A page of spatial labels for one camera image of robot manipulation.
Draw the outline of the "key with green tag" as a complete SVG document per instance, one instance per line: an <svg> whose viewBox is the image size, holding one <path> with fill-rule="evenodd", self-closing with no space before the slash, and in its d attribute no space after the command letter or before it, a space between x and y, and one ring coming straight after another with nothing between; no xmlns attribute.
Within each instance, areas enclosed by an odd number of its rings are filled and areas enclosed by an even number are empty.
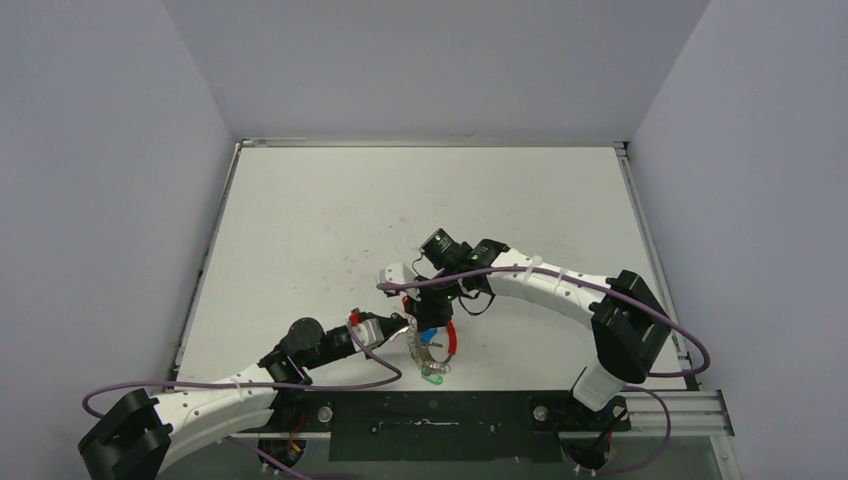
<svg viewBox="0 0 848 480"><path fill-rule="evenodd" d="M438 373L422 374L421 378L435 386L441 386L444 382L444 377Z"/></svg>

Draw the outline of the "key with blue tag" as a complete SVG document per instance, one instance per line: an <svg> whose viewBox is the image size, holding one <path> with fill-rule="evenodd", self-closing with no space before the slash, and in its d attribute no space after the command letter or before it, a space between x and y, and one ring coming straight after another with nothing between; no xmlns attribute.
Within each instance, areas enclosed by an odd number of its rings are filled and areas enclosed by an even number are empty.
<svg viewBox="0 0 848 480"><path fill-rule="evenodd" d="M422 346L429 347L433 345L433 339L438 333L438 328L429 328L418 333L418 340Z"/></svg>

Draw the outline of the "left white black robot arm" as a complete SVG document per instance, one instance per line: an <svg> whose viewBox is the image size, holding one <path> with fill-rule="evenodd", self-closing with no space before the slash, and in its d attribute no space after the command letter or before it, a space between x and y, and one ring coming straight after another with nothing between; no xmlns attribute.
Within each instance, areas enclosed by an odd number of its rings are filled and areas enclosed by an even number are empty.
<svg viewBox="0 0 848 480"><path fill-rule="evenodd" d="M409 322L352 311L326 330L314 318L296 320L257 363L211 383L173 382L150 395L140 384L123 395L80 440L79 453L93 479L153 479L183 457L228 435L290 428L296 397L315 390L310 371L367 349L406 330Z"/></svg>

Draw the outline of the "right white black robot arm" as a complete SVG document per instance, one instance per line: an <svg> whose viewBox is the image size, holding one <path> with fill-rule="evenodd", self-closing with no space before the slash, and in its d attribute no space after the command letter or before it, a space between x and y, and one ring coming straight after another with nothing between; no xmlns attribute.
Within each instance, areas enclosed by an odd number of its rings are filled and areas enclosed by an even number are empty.
<svg viewBox="0 0 848 480"><path fill-rule="evenodd" d="M645 382L671 334L666 312L635 272L588 275L544 262L505 243L483 239L472 246L436 230L420 247L436 270L432 278L410 266L386 269L389 296L405 293L405 311L423 329L443 327L453 304L498 296L524 300L587 328L596 358L578 376L565 402L568 421L593 427L627 385Z"/></svg>

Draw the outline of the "metal keyring with red handle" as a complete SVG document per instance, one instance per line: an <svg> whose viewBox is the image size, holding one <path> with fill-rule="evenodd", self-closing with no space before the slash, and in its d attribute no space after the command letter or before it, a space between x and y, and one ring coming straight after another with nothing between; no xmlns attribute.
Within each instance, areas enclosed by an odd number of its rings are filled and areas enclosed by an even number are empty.
<svg viewBox="0 0 848 480"><path fill-rule="evenodd" d="M407 335L407 346L410 357L418 367L420 374L438 373L442 376L451 371L451 362L458 350L458 334L452 321L445 327L437 327L438 333L433 339L433 345L422 346L418 333L426 330L418 326L415 319L411 320Z"/></svg>

